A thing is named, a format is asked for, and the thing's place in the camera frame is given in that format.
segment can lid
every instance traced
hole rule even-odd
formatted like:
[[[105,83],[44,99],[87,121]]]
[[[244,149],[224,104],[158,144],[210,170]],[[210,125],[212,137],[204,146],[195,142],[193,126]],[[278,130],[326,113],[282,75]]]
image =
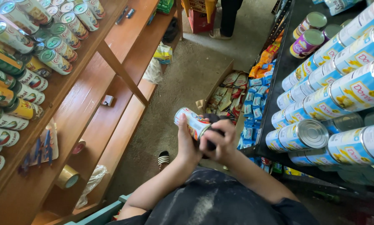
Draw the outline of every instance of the can lid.
[[[49,62],[55,58],[56,52],[53,49],[45,49],[38,55],[38,59],[43,62]]]
[[[316,29],[306,30],[303,34],[304,39],[311,45],[320,45],[324,42],[324,35]]]
[[[311,12],[307,15],[308,22],[311,26],[320,28],[327,24],[327,18],[325,15],[319,12]]]
[[[60,16],[60,21],[68,24],[72,22],[75,17],[76,15],[73,12],[65,12],[64,14]]]
[[[296,129],[298,138],[311,148],[323,148],[329,141],[329,132],[319,121],[312,119],[302,120],[298,122]]]
[[[356,112],[337,117],[333,119],[333,122],[340,132],[364,127],[362,117]]]
[[[78,3],[77,5],[74,6],[73,12],[75,14],[82,14],[82,13],[84,13],[84,12],[87,11],[87,8],[88,8],[87,4],[85,4],[85,3]]]
[[[39,3],[40,3],[44,8],[47,8],[48,6],[50,6],[51,1],[50,1],[50,0],[39,0]]]
[[[323,30],[323,33],[326,37],[329,39],[333,38],[340,30],[342,29],[341,26],[337,24],[329,24],[326,26],[326,28]]]
[[[56,6],[50,6],[50,7],[46,8],[46,10],[48,11],[48,13],[51,16],[53,16],[53,15],[55,15],[58,12],[58,7],[56,7]]]
[[[4,112],[5,113],[10,113],[10,112],[13,112],[17,106],[19,105],[19,98],[18,97],[14,97],[15,101],[12,105],[9,105],[7,107],[4,107]]]
[[[63,4],[60,6],[59,10],[60,10],[61,12],[63,12],[63,13],[67,13],[67,12],[72,11],[73,8],[74,8],[74,4],[73,4],[73,2],[65,2],[65,3],[63,3]]]

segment ube can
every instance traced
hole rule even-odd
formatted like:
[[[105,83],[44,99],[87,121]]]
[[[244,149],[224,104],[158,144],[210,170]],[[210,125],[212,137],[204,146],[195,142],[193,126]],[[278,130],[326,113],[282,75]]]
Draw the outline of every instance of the ube can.
[[[329,131],[330,135],[364,127],[364,121],[362,117],[356,112],[331,120],[326,120],[322,123]]]
[[[324,36],[324,42],[321,45],[324,45],[331,38],[333,38],[335,35],[337,35],[338,32],[340,32],[341,29],[342,29],[342,27],[337,25],[337,24],[327,25],[326,28],[322,31],[323,36]]]
[[[25,33],[31,35],[37,32],[40,25],[26,15],[22,10],[16,7],[13,1],[6,1],[0,4],[0,14],[12,21]]]
[[[60,21],[64,23],[80,40],[88,38],[88,30],[81,24],[80,20],[73,12],[66,12],[60,16]]]
[[[73,2],[64,2],[63,4],[60,5],[59,11],[61,11],[62,13],[72,12],[73,8],[74,8]]]
[[[317,66],[323,65],[342,51],[346,45],[342,44],[339,38],[339,34],[335,35],[322,47],[320,47],[314,54],[313,60]]]
[[[328,147],[341,163],[374,165],[374,125],[332,135]]]
[[[295,77],[299,82],[301,82],[317,68],[318,66],[314,63],[312,55],[295,70]]]
[[[55,52],[59,53],[70,63],[76,61],[78,58],[77,53],[71,49],[70,46],[59,36],[50,37],[48,40],[46,40],[45,46],[49,49],[55,50]]]
[[[374,28],[354,41],[334,58],[337,70],[349,74],[374,60]]]
[[[288,152],[288,150],[281,145],[281,142],[279,140],[279,132],[280,129],[269,132],[266,135],[266,145],[270,148],[270,150],[277,153]]]
[[[40,105],[45,100],[44,93],[34,90],[30,88],[30,86],[24,85],[20,82],[16,82],[16,85],[12,90],[19,98],[37,105]]]
[[[355,112],[374,106],[374,61],[338,79],[331,96],[344,110]]]
[[[48,81],[34,72],[31,72],[28,69],[25,69],[23,74],[19,77],[16,77],[20,83],[29,86],[32,89],[37,91],[43,91],[48,87]]]
[[[19,138],[19,132],[0,128],[0,146],[14,146]]]
[[[295,102],[303,100],[306,96],[314,93],[314,89],[310,86],[308,77],[304,79],[304,81],[295,84],[291,88],[291,97],[295,100]]]
[[[87,30],[96,31],[99,28],[99,23],[87,7],[87,4],[79,3],[75,5],[73,12],[80,19],[81,23],[84,24]]]
[[[290,160],[298,166],[315,166],[308,158],[305,156],[306,151],[296,151],[289,152],[288,156]]]
[[[34,42],[31,39],[2,20],[0,20],[0,41],[7,43],[22,54],[27,54],[34,49]]]
[[[285,109],[287,106],[293,103],[295,103],[295,100],[291,96],[291,89],[279,95],[279,97],[277,97],[277,106],[280,109]]]
[[[283,87],[283,90],[286,91],[292,88],[296,83],[298,83],[298,79],[295,76],[295,71],[293,71],[286,78],[283,79],[281,86]]]
[[[342,76],[336,69],[333,58],[309,75],[309,84],[314,90],[319,90],[340,79]]]
[[[290,123],[285,118],[285,109],[282,109],[272,116],[272,125],[276,129],[288,126]]]
[[[374,2],[339,32],[341,43],[350,45],[374,26]]]
[[[293,124],[305,119],[311,119],[304,109],[305,99],[289,105],[285,110],[285,117],[289,124]]]
[[[323,34],[315,29],[305,31],[290,47],[295,58],[303,59],[324,42]]]
[[[72,64],[52,49],[43,50],[39,60],[61,75],[67,75],[73,70]]]
[[[187,127],[191,136],[195,141],[198,141],[204,132],[210,127],[210,122],[206,121],[189,108],[183,107],[176,112],[176,115],[174,115],[175,125],[179,125],[179,120],[183,113],[187,117]]]
[[[15,2],[39,24],[47,24],[52,19],[52,16],[37,0],[15,0]]]
[[[308,119],[280,129],[281,145],[289,151],[323,148],[329,140],[329,133],[319,121]]]
[[[72,49],[78,49],[81,45],[81,42],[76,35],[74,35],[63,23],[55,23],[51,27],[51,34],[60,36]]]
[[[349,114],[340,108],[330,94],[330,85],[308,95],[304,100],[304,109],[315,120],[325,121]]]
[[[60,16],[63,14],[59,11],[57,6],[49,6],[46,8],[47,12],[54,18],[57,23],[60,23]]]
[[[330,165],[340,165],[330,154],[327,146],[320,149],[311,149],[304,151],[306,158],[313,163],[313,166],[330,166]]]
[[[324,27],[327,24],[327,18],[325,15],[319,12],[309,13],[304,21],[302,21],[298,27],[294,30],[293,36],[298,39],[306,30],[317,29]]]
[[[83,0],[83,2],[87,4],[88,8],[90,8],[95,18],[100,20],[105,17],[106,12],[99,0]]]

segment brown tape roll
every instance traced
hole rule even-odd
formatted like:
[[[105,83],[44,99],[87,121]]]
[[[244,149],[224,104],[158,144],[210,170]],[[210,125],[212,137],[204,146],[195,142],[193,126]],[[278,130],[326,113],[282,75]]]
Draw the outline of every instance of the brown tape roll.
[[[79,143],[74,147],[72,154],[77,155],[79,154],[86,146],[86,142],[83,139],[79,140]]]
[[[77,171],[72,167],[65,165],[55,184],[61,189],[67,189],[72,187],[78,181],[79,177],[80,174]]]

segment black shirt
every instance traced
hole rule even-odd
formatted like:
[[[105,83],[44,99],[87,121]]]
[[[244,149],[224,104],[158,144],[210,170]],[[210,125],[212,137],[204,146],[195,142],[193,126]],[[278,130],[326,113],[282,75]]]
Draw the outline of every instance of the black shirt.
[[[153,210],[107,225],[317,225],[299,202],[270,205],[235,178],[197,167],[191,177]]]

